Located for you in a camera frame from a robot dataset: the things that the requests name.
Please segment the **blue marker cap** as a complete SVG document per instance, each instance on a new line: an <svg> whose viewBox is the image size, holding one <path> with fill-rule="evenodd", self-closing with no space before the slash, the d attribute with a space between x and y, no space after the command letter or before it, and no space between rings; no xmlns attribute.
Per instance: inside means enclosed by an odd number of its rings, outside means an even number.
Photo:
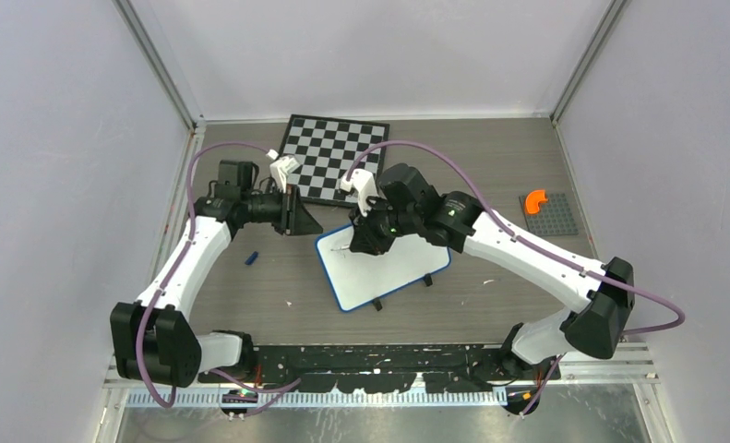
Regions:
<svg viewBox="0 0 730 443"><path fill-rule="evenodd" d="M247 258L247 259L245 260L245 264L246 264L247 266L252 266L252 265L253 265L253 263L254 263L254 262L256 261L256 259L258 258L258 255L259 255L259 253L258 253L257 251L254 251L253 253L251 253L251 254L250 254L250 255L248 256L248 258Z"/></svg>

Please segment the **whiteboard with blue frame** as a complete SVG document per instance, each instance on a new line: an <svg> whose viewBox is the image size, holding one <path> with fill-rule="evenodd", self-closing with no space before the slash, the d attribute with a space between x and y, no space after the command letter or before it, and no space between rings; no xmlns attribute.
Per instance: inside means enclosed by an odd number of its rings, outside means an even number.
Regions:
<svg viewBox="0 0 730 443"><path fill-rule="evenodd" d="M315 242L321 268L343 312L424 281L427 275L432 276L451 263L448 249L430 245L416 234L397 238L389 252L381 256L330 251L349 246L352 237L353 227L347 225L322 234Z"/></svg>

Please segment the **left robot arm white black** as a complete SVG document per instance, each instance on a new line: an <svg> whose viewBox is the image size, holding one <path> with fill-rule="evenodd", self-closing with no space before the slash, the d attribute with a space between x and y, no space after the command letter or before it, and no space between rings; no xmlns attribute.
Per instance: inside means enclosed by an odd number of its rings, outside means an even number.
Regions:
<svg viewBox="0 0 730 443"><path fill-rule="evenodd" d="M288 182L298 167L292 156L279 158L269 167L267 188L259 189L257 165L220 162L168 262L136 301L117 304L110 315L120 377L185 388L211 369L235 382L255 374L257 353L249 334L218 329L197 335L188 319L214 263L247 224L266 223L285 236L322 233L299 186Z"/></svg>

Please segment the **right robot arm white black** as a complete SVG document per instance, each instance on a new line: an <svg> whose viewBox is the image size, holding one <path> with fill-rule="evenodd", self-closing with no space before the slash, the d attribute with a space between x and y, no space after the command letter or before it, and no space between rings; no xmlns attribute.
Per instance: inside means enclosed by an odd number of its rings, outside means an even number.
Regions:
<svg viewBox="0 0 730 443"><path fill-rule="evenodd" d="M614 355L634 305L624 287L633 281L627 261L576 257L490 215L471 194L438 193L405 163L379 177L355 169L342 176L340 189L357 198L349 215L350 251L382 256L398 238L416 234L430 245L495 263L563 305L552 316L512 327L495 356L505 376L524 378L548 358L572 351L600 360Z"/></svg>

